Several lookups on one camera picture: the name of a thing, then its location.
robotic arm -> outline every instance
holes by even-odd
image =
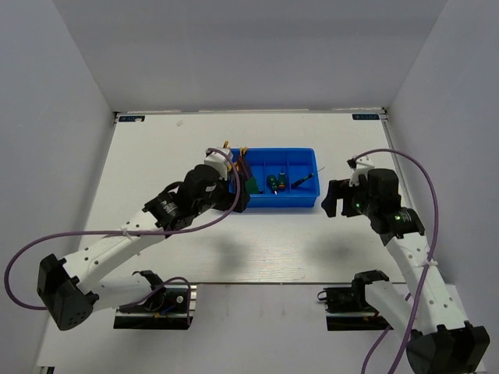
[[[219,149],[232,159],[229,149]],[[235,211],[243,211],[250,196],[241,189]],[[116,267],[168,236],[131,236],[127,231],[176,231],[190,226],[210,208],[227,210],[235,194],[229,191],[228,162],[209,153],[204,164],[189,171],[183,182],[172,183],[125,222],[124,236],[108,236],[61,259],[53,254],[40,262],[37,293],[60,330],[81,324],[96,310],[129,304],[161,283],[154,273],[135,272],[131,277],[108,276]],[[161,303],[153,295],[144,304]]]
[[[474,372],[490,342],[482,326],[472,326],[448,294],[434,261],[427,261],[428,242],[417,213],[401,206],[394,171],[376,169],[368,157],[349,161],[350,179],[330,181],[322,207],[336,216],[338,199],[342,215],[367,216],[372,229],[395,259],[411,295],[416,293],[423,266],[430,265],[406,352],[416,374]],[[359,310],[375,308],[403,337],[412,306],[379,270],[355,275],[350,299]]]

small sticker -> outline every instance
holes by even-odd
[[[122,115],[118,118],[118,122],[144,122],[145,115]]]
[[[354,121],[376,121],[380,119],[379,115],[368,114],[368,113],[360,113],[357,115],[352,115]]]

blue plastic tray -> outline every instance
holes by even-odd
[[[234,161],[239,156],[239,150],[233,149]],[[246,160],[251,167],[253,176],[257,179],[262,194],[252,194],[249,208],[310,208],[320,195],[319,178],[314,175],[296,189],[291,189],[291,183],[317,171],[315,153],[311,148],[249,148]],[[276,178],[281,170],[286,173],[286,190],[275,195],[267,185],[267,176],[273,174]]]

white enclosure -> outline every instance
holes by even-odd
[[[2,269],[27,242],[85,226],[113,111],[385,107],[388,140],[418,158],[434,180],[441,203],[437,259],[470,320],[487,328],[492,344],[485,366],[499,372],[498,2],[4,3]],[[403,162],[402,171],[412,203],[431,222],[418,171]],[[14,267],[14,292],[39,305],[39,260],[77,246],[77,240],[57,240],[27,253]],[[48,314],[16,307],[4,289],[0,303],[2,371],[31,373]],[[388,353],[377,356],[373,372],[383,372],[390,360]],[[271,364],[273,372],[283,368]]]

wire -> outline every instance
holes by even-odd
[[[178,187],[180,187],[182,185],[182,183],[183,182],[173,182],[173,183],[170,183],[169,185],[167,185],[165,187],[165,189],[163,190],[163,192],[170,192],[173,189],[177,189]]]
[[[327,300],[327,297],[324,297],[324,298],[320,298],[319,295],[322,295],[322,294],[325,294],[326,293],[326,290],[322,290],[321,292],[319,292],[317,294],[317,300],[319,300],[320,302],[323,302],[323,301],[326,301]]]
[[[163,305],[164,302],[165,302],[165,295],[163,295],[163,297],[161,298],[161,302],[159,303],[156,309],[148,309],[145,306],[144,309],[146,309],[148,312],[156,312]]]
[[[219,218],[216,218],[216,219],[212,220],[211,222],[208,222],[207,224],[202,224],[202,225],[197,226],[195,228],[184,228],[183,230],[172,230],[172,231],[162,231],[162,230],[159,230],[159,231],[127,231],[126,234],[131,235],[131,236],[155,236],[155,235],[164,236],[164,235],[188,234],[190,232],[200,231],[200,230],[203,230],[204,228],[208,228],[210,226],[213,226],[214,224],[217,224],[218,222],[224,220],[235,209],[235,206],[237,205],[237,203],[239,201],[239,196],[241,194],[241,181],[239,180],[238,173],[235,171],[235,165],[232,162],[231,158],[229,156],[227,156],[221,150],[217,150],[216,148],[208,148],[208,151],[221,154],[230,163],[230,165],[232,166],[232,170],[234,171],[235,198],[234,198],[234,202],[232,203],[230,208],[228,208],[228,210],[226,210]],[[70,237],[70,236],[84,236],[84,235],[123,236],[123,234],[124,234],[123,231],[120,231],[120,230],[67,231],[67,232],[59,232],[58,234],[47,235],[47,236],[44,236],[42,238],[38,238],[36,240],[33,240],[31,243],[22,247],[10,259],[9,263],[7,264],[7,267],[5,268],[5,272],[4,272],[4,276],[3,276],[3,283],[5,286],[5,291],[6,291],[7,295],[14,303],[16,303],[18,306],[20,306],[22,308],[30,309],[30,310],[47,310],[47,308],[45,308],[44,306],[30,305],[30,304],[27,304],[25,302],[22,302],[13,294],[12,289],[10,287],[9,277],[10,277],[10,272],[12,270],[12,267],[14,266],[14,263],[16,263],[18,258],[20,258],[21,255],[23,253],[25,253],[25,251],[34,247],[35,245],[40,244],[42,242],[46,242],[47,240],[55,239],[55,238],[65,238],[65,237]],[[185,280],[185,278],[176,277],[175,279],[181,279],[181,280],[187,282],[187,280]]]
[[[439,228],[439,211],[438,211],[437,194],[435,193],[435,187],[431,181],[430,175],[428,174],[426,169],[421,165],[421,163],[418,162],[418,160],[416,160],[412,156],[409,156],[407,153],[401,152],[400,150],[391,150],[389,148],[378,148],[375,150],[368,150],[367,152],[363,152],[360,155],[355,156],[353,158],[353,160],[357,161],[361,157],[367,156],[368,154],[379,153],[379,152],[395,153],[395,154],[398,154],[398,155],[403,156],[404,158],[410,160],[421,170],[421,172],[424,175],[424,178],[428,182],[428,186],[430,187],[431,197],[432,197],[433,204],[434,204],[434,232],[433,232],[433,237],[432,237],[431,243],[430,243],[430,251],[428,252],[428,256],[427,256],[428,261],[431,261],[432,258],[434,257],[435,248],[437,246],[438,228]],[[398,364],[400,363],[400,360],[402,359],[402,356],[404,355],[404,350],[407,348],[407,343],[409,342],[411,330],[412,330],[412,327],[414,326],[414,321],[416,320],[416,313],[418,310],[419,300],[421,299],[421,293],[423,292],[424,281],[426,280],[426,275],[428,274],[429,268],[430,268],[430,265],[428,265],[428,264],[424,265],[424,267],[423,267],[423,272],[421,273],[421,278],[419,279],[418,287],[416,288],[416,292],[414,294],[414,302],[412,304],[412,309],[411,309],[411,314],[409,316],[409,321],[407,323],[407,327],[405,328],[404,336],[402,338],[402,342],[400,344],[400,347],[398,348],[398,352],[395,356],[393,363],[391,364],[390,370],[388,370],[388,374],[393,374],[395,372]],[[367,356],[364,359],[364,363],[363,363],[363,367],[362,367],[362,371],[361,371],[362,374],[365,374],[367,362],[369,361],[371,355],[374,353],[374,350],[376,349],[376,347],[383,340],[383,338],[387,335],[387,333],[388,332],[385,330],[380,335],[380,337],[378,337],[378,339],[374,342],[373,347],[367,353]]]
[[[163,310],[162,312],[159,312],[160,316],[164,316],[166,312],[171,311],[173,308],[175,308],[175,305],[172,305],[171,307]]]

